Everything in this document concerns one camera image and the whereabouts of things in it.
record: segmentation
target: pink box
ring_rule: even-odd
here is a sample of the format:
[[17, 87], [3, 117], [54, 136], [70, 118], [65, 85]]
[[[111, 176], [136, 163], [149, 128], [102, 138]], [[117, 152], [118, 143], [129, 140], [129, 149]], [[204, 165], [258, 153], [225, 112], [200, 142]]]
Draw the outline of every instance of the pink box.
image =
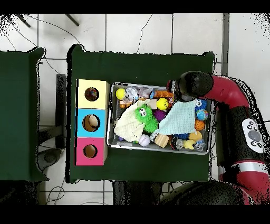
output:
[[[97, 148], [97, 154], [93, 158], [84, 155], [83, 149], [87, 145], [94, 145]], [[105, 138], [77, 138], [76, 161], [77, 166], [101, 166], [107, 157], [107, 145]]]

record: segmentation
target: blue box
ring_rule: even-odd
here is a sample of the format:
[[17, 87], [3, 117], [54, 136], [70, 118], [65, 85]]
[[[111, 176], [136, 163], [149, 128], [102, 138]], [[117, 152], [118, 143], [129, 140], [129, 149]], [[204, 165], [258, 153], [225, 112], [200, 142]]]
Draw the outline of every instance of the blue box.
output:
[[[83, 128], [83, 120], [87, 115], [96, 115], [99, 118], [100, 126], [94, 132], [88, 132]], [[104, 138], [106, 131], [106, 109], [78, 109], [78, 131], [77, 137], [93, 137], [93, 138]]]

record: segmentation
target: white ball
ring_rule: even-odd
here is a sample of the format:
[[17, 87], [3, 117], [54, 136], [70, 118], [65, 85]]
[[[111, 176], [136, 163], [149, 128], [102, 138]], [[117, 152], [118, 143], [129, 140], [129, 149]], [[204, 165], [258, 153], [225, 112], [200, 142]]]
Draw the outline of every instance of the white ball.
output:
[[150, 137], [148, 135], [141, 135], [141, 138], [139, 140], [139, 144], [141, 146], [148, 146], [150, 143]]

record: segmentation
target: light blue cloth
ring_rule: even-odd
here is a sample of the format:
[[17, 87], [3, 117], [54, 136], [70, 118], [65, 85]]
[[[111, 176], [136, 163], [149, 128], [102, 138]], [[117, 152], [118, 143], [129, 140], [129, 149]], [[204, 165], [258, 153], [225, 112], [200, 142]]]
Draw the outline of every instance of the light blue cloth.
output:
[[159, 123], [155, 133], [174, 135], [195, 131], [196, 101], [176, 102], [166, 117]]

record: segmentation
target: circular hole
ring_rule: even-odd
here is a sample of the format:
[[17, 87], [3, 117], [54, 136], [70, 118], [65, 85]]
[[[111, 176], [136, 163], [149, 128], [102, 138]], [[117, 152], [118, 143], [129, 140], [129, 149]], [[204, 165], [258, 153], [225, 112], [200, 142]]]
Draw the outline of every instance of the circular hole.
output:
[[95, 132], [100, 126], [99, 118], [94, 114], [87, 115], [82, 121], [82, 126], [88, 132]]
[[84, 96], [88, 101], [96, 101], [99, 98], [99, 91], [94, 87], [89, 87], [85, 92]]
[[86, 147], [83, 148], [83, 154], [87, 158], [94, 158], [98, 153], [97, 147], [94, 145], [87, 145]]

